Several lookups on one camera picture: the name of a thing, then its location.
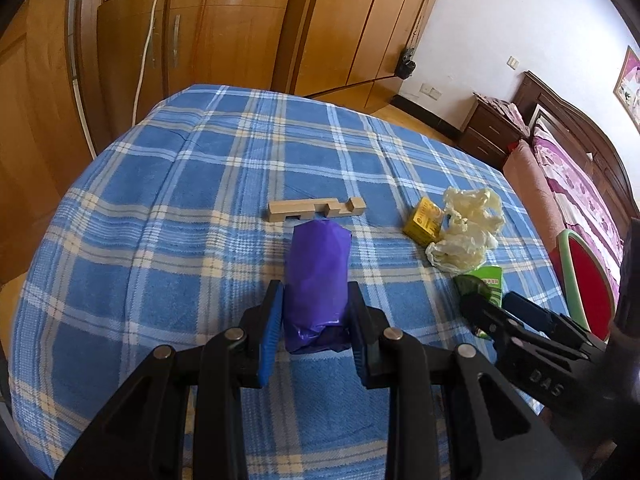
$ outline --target metal bolt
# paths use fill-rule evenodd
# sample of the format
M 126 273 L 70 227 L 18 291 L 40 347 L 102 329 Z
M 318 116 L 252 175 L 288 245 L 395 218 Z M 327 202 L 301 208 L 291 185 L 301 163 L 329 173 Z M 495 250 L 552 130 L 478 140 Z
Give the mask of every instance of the metal bolt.
M 244 330 L 237 326 L 229 328 L 225 332 L 225 337 L 229 339 L 229 341 L 240 341 L 244 337 Z
M 383 335 L 387 339 L 391 339 L 391 341 L 400 341 L 402 339 L 402 330 L 396 328 L 395 326 L 388 326 L 385 328 Z
M 167 359 L 173 349 L 169 345 L 160 345 L 154 348 L 154 357 L 156 359 Z
M 458 353 L 462 357 L 466 357 L 467 359 L 471 359 L 476 356 L 476 348 L 473 345 L 463 344 L 458 347 Z

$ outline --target translucent yellow plastic bag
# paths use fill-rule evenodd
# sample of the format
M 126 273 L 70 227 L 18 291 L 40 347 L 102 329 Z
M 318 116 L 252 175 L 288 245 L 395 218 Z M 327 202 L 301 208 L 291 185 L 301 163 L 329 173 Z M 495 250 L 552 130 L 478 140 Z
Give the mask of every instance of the translucent yellow plastic bag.
M 449 227 L 440 240 L 426 250 L 431 265 L 443 272 L 462 274 L 484 265 L 487 250 L 495 249 L 495 238 L 504 226 L 502 200 L 488 187 L 460 191 L 449 187 L 444 194 L 444 214 Z

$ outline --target picture frame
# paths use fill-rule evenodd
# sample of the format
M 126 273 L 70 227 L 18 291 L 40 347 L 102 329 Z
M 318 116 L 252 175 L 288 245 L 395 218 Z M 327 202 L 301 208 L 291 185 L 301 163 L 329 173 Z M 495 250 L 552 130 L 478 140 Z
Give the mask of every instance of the picture frame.
M 626 50 L 625 62 L 613 93 L 640 133 L 640 58 L 631 47 Z

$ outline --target white cable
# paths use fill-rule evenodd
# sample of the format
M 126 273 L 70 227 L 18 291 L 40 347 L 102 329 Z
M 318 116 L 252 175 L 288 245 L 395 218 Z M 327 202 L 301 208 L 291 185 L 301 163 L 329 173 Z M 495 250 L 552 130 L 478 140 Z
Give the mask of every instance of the white cable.
M 142 63 L 140 64 L 140 76 L 138 77 L 138 87 L 136 88 L 136 97 L 135 99 L 133 99 L 133 115 L 131 117 L 132 128 L 136 125 L 136 115 L 138 114 L 138 101 L 140 99 L 140 89 L 142 88 L 142 78 L 145 76 L 146 51 L 149 48 L 149 43 L 151 42 L 151 35 L 153 34 L 153 31 L 154 31 L 154 22 L 156 20 L 157 4 L 158 4 L 158 0 L 154 0 L 153 5 L 151 5 L 151 19 L 149 20 L 149 31 L 146 34 L 145 49 L 142 52 Z

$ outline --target blue plaid tablecloth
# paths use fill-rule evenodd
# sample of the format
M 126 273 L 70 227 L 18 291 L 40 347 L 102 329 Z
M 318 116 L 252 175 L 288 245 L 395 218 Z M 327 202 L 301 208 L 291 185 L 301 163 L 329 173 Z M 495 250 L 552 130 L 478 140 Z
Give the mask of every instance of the blue plaid tablecloth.
M 204 344 L 283 279 L 298 221 L 265 222 L 269 200 L 363 197 L 364 215 L 337 221 L 353 234 L 350 279 L 367 304 L 424 343 L 466 341 L 488 354 L 458 313 L 451 278 L 401 233 L 421 196 L 442 205 L 449 186 L 499 193 L 507 223 L 489 263 L 503 268 L 505 289 L 566 313 L 520 200 L 465 153 L 267 91 L 193 86 L 160 103 L 69 189 L 28 273 L 10 364 L 28 456 L 53 475 L 153 347 Z M 242 398 L 252 478 L 383 477 L 387 392 L 361 387 L 350 351 L 281 347 L 270 384 Z

